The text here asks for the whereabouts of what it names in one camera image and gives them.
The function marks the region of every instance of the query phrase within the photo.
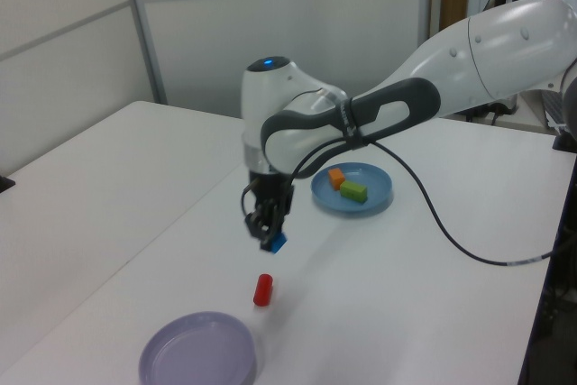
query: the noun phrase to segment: table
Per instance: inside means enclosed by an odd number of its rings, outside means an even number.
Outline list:
[[[436,119],[381,142],[421,177],[456,239],[481,256],[511,260],[553,245],[575,163],[551,149],[553,139]],[[237,133],[225,141],[241,147]],[[135,385],[149,338],[205,310],[251,329],[260,385],[516,383],[547,261],[504,269],[472,261],[444,239],[390,157],[365,148],[335,160],[385,169],[390,207],[362,219],[330,215],[313,203],[310,179],[299,180],[288,243],[270,255],[243,227],[240,164],[0,384]],[[263,272],[275,289],[270,307],[258,309],[252,293]]]
[[[0,195],[0,373],[242,161],[240,120],[133,103]]]

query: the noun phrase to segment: white wall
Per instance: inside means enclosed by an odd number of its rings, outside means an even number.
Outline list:
[[[0,173],[152,100],[128,0],[0,0]]]
[[[428,0],[143,0],[169,104],[240,115],[244,69],[270,55],[350,95],[417,47]]]

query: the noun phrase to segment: red cylinder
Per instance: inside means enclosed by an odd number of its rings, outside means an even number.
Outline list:
[[[261,274],[254,290],[254,305],[266,307],[270,304],[272,295],[272,277],[269,274]]]

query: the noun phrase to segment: plate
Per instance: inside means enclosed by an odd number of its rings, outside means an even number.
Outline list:
[[[250,385],[256,375],[254,342],[237,318],[218,312],[184,316],[145,346],[142,385]]]
[[[347,180],[367,187],[367,200],[364,203],[342,197],[340,191],[333,189],[328,171],[335,168],[341,169]],[[363,162],[343,162],[327,167],[320,170],[310,183],[313,198],[318,205],[347,214],[383,211],[392,199],[392,187],[392,180],[385,170]]]

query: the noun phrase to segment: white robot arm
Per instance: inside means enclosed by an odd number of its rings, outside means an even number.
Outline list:
[[[334,139],[344,142],[318,151],[299,177],[343,151],[528,89],[562,92],[575,135],[576,58],[573,9],[563,0],[522,0],[443,30],[389,78],[353,98],[286,58],[257,60],[244,72],[242,89],[245,162],[257,197],[247,216],[252,235],[269,249],[289,211],[292,190],[280,185],[311,151]]]

